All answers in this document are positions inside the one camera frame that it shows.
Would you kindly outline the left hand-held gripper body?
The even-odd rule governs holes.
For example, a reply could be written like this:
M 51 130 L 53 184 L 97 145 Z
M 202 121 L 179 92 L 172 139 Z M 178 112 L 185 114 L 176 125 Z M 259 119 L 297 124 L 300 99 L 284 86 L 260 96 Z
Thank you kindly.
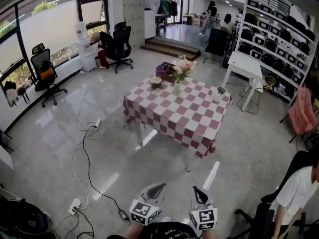
M 160 213 L 159 200 L 149 199 L 146 202 L 134 199 L 130 207 L 131 220 L 141 225 L 148 225 Z

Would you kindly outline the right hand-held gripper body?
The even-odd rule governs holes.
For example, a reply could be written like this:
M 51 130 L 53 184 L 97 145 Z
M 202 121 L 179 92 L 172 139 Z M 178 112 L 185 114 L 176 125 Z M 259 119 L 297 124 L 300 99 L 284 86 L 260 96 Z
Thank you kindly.
M 217 224 L 217 208 L 195 210 L 190 212 L 191 221 L 197 230 L 210 230 Z

